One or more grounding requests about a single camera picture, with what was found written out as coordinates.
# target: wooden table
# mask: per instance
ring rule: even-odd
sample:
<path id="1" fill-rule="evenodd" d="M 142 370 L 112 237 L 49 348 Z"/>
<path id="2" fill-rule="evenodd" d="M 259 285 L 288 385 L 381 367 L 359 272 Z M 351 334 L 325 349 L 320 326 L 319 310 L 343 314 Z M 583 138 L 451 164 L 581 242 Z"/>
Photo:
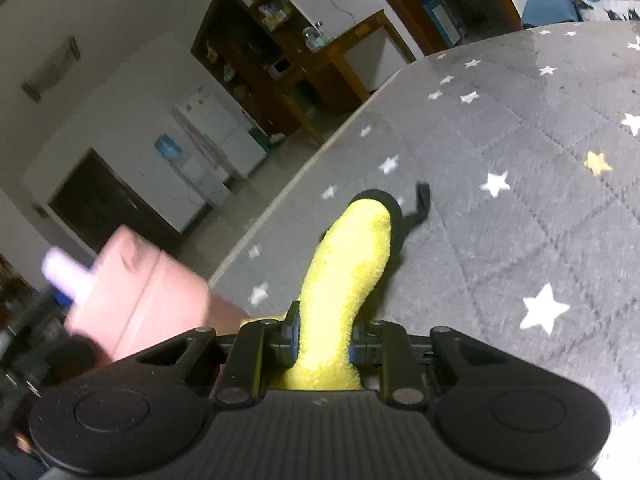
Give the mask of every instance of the wooden table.
<path id="1" fill-rule="evenodd" d="M 306 118 L 305 113 L 300 109 L 296 102 L 289 96 L 289 89 L 296 83 L 306 79 L 310 74 L 332 64 L 342 75 L 354 93 L 362 102 L 369 99 L 370 94 L 367 87 L 364 86 L 353 68 L 344 59 L 344 54 L 359 44 L 365 38 L 376 32 L 379 28 L 384 28 L 391 40 L 394 42 L 398 50 L 407 63 L 415 61 L 414 53 L 411 52 L 408 45 L 398 34 L 396 28 L 391 24 L 384 10 L 379 10 L 365 20 L 357 23 L 346 32 L 329 42 L 326 46 L 315 52 L 309 51 L 298 62 L 285 70 L 279 78 L 276 79 L 276 88 L 280 93 L 280 98 L 289 110 L 300 121 L 300 125 L 309 133 L 309 135 L 319 144 L 324 143 L 324 139 L 318 133 L 316 128 Z"/>

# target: round black pad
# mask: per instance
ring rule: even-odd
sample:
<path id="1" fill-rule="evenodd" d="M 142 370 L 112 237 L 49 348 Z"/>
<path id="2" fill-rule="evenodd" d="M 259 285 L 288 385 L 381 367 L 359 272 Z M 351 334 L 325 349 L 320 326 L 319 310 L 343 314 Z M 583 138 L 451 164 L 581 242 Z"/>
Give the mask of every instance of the round black pad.
<path id="1" fill-rule="evenodd" d="M 195 441 L 206 399 L 186 386 L 47 390 L 30 414 L 31 436 L 51 466 L 128 476 L 169 462 Z"/>
<path id="2" fill-rule="evenodd" d="M 494 399 L 491 411 L 506 428 L 523 433 L 550 431 L 562 424 L 566 410 L 553 395 L 535 390 L 507 392 Z"/>
<path id="3" fill-rule="evenodd" d="M 76 406 L 76 419 L 88 430 L 116 433 L 127 431 L 145 420 L 149 402 L 132 390 L 100 390 Z"/>
<path id="4" fill-rule="evenodd" d="M 437 428 L 458 454 L 489 469 L 552 475 L 591 466 L 609 435 L 609 412 L 586 388 L 466 386 L 437 403 Z"/>

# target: gray star-patterned blanket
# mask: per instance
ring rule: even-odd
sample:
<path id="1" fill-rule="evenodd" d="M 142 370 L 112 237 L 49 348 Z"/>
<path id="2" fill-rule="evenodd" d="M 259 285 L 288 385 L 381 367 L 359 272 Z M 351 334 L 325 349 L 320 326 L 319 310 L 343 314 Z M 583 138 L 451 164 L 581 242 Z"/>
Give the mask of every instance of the gray star-patterned blanket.
<path id="1" fill-rule="evenodd" d="M 430 218 L 378 317 L 449 325 L 597 392 L 596 471 L 640 478 L 640 24 L 535 28 L 414 62 L 300 171 L 210 283 L 256 316 L 295 300 L 318 236 L 378 188 Z"/>

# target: pink object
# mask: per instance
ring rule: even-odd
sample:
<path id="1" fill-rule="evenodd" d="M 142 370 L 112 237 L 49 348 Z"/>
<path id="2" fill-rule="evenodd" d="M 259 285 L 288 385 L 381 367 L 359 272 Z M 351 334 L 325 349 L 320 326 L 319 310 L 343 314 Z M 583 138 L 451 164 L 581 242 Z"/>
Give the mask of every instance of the pink object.
<path id="1" fill-rule="evenodd" d="M 213 326 L 219 335 L 235 333 L 248 318 L 209 290 L 205 280 L 126 226 L 111 236 L 90 272 L 60 250 L 47 254 L 43 272 L 74 297 L 66 329 L 92 339 L 109 360 L 198 326 Z"/>

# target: yellow plush toy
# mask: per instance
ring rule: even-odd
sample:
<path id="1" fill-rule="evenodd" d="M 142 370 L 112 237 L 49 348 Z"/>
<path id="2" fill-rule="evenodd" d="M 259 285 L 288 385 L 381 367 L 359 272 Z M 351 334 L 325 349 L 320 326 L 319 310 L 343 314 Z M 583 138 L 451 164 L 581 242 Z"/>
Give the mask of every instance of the yellow plush toy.
<path id="1" fill-rule="evenodd" d="M 408 230 L 428 215 L 430 190 L 417 186 L 418 211 L 407 218 L 379 190 L 357 195 L 318 245 L 300 291 L 295 364 L 276 381 L 287 390 L 357 390 L 349 362 L 353 321 Z"/>

